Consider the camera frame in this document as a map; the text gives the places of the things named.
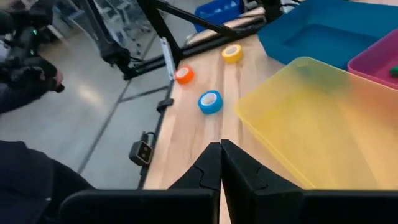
blue plastic bin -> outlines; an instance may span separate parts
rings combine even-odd
[[[212,24],[220,25],[236,19],[243,12],[242,0],[215,0],[197,7],[195,15],[206,19]],[[204,27],[194,24],[197,32]]]
[[[288,64],[308,56],[346,70],[360,52],[398,27],[398,7],[306,0],[257,34],[267,55]]]

wooden table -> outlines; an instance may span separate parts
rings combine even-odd
[[[363,0],[381,4],[395,4],[396,0]],[[250,14],[259,14],[262,8]],[[247,22],[248,18],[226,23],[234,27]],[[189,41],[213,35],[206,30]],[[196,73],[194,81],[187,85],[174,85],[171,98],[174,105],[167,108],[158,136],[155,154],[150,165],[145,189],[170,187],[195,162],[210,142],[229,139],[275,173],[300,185],[287,170],[273,158],[252,134],[242,125],[234,112],[239,97],[253,90],[278,72],[284,65],[265,53],[256,35],[236,42],[244,50],[243,59],[237,64],[226,64],[221,56],[224,47],[218,47],[180,62],[189,65]],[[224,107],[217,114],[205,116],[197,106],[201,94],[218,90],[224,99]],[[229,223],[224,195],[221,195],[220,223]]]

translucent yellow bin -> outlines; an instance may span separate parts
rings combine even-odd
[[[301,57],[236,112],[307,189],[398,189],[397,90]]]

concrete floor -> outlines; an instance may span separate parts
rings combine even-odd
[[[175,0],[193,12],[209,0]],[[180,45],[195,33],[194,26],[174,16],[165,19]],[[145,59],[161,54],[155,39]],[[54,45],[43,56],[64,74],[63,93],[42,99],[0,117],[0,139],[24,141],[82,173],[100,189],[135,189],[140,167],[128,153],[142,131],[154,131],[159,119],[155,107],[165,90],[145,94],[169,84],[165,68],[125,82],[117,68],[103,62],[84,32]],[[122,99],[131,99],[119,103]]]

orange tape roll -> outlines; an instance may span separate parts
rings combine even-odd
[[[193,73],[192,68],[187,65],[182,66],[174,73],[174,77],[179,84],[186,84],[190,82],[194,76],[195,74]]]

